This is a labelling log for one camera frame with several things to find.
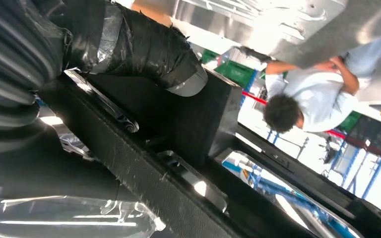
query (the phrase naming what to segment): workshop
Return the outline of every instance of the workshop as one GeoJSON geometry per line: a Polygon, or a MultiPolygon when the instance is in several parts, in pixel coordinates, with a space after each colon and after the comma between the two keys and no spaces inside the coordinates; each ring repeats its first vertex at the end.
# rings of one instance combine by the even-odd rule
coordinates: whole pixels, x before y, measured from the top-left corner
{"type": "Polygon", "coordinates": [[[381,238],[381,0],[0,0],[0,238],[381,238]]]}

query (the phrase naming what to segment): jeans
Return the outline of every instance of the jeans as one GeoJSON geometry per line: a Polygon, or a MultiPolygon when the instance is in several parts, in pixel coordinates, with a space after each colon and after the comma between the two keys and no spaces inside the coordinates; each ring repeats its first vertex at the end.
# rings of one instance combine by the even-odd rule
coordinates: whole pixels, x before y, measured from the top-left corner
{"type": "Polygon", "coordinates": [[[350,50],[345,65],[357,77],[372,76],[381,58],[381,37],[368,44],[350,50]]]}

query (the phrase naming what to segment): green container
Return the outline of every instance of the green container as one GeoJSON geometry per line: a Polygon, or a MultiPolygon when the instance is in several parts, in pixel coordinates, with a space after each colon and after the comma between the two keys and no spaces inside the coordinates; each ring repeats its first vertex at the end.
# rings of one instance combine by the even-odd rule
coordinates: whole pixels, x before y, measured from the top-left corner
{"type": "Polygon", "coordinates": [[[214,60],[215,58],[217,58],[218,56],[219,54],[217,54],[216,52],[213,52],[210,50],[204,50],[204,52],[202,53],[201,62],[208,63],[211,60],[214,60]]]}
{"type": "Polygon", "coordinates": [[[337,127],[340,131],[350,133],[354,125],[357,123],[361,114],[353,111],[348,117],[337,127]]]}
{"type": "Polygon", "coordinates": [[[215,71],[237,83],[242,88],[246,88],[254,73],[252,68],[230,60],[218,66],[215,71]]]}

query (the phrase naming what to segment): light blue shirt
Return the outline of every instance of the light blue shirt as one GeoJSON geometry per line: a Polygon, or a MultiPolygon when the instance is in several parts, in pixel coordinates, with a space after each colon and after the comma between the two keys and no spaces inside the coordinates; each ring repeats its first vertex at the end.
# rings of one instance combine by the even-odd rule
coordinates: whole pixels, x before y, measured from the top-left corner
{"type": "Polygon", "coordinates": [[[341,92],[343,80],[338,73],[315,68],[296,69],[265,77],[268,99],[284,93],[293,97],[304,116],[303,130],[321,132],[340,125],[357,105],[357,99],[341,92]]]}

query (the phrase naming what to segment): red bar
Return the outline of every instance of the red bar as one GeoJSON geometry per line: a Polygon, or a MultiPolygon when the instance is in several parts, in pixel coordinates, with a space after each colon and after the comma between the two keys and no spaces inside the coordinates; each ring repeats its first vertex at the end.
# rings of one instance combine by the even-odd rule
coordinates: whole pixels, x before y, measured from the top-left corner
{"type": "MultiPolygon", "coordinates": [[[[255,97],[254,95],[252,95],[252,94],[250,94],[248,92],[242,92],[242,95],[250,97],[250,98],[254,99],[255,101],[257,101],[259,103],[262,103],[264,105],[266,104],[265,100],[257,98],[257,97],[255,97]]],[[[328,133],[330,135],[333,135],[333,136],[336,136],[336,137],[339,137],[341,139],[345,139],[345,134],[343,134],[341,132],[338,132],[338,131],[335,131],[335,130],[329,130],[329,131],[326,131],[326,133],[328,133]]]]}
{"type": "Polygon", "coordinates": [[[264,105],[266,104],[266,101],[264,99],[257,98],[257,97],[255,97],[254,95],[252,95],[252,94],[250,94],[248,92],[243,91],[242,95],[250,97],[250,98],[254,99],[255,101],[257,101],[259,103],[262,103],[264,105]]]}

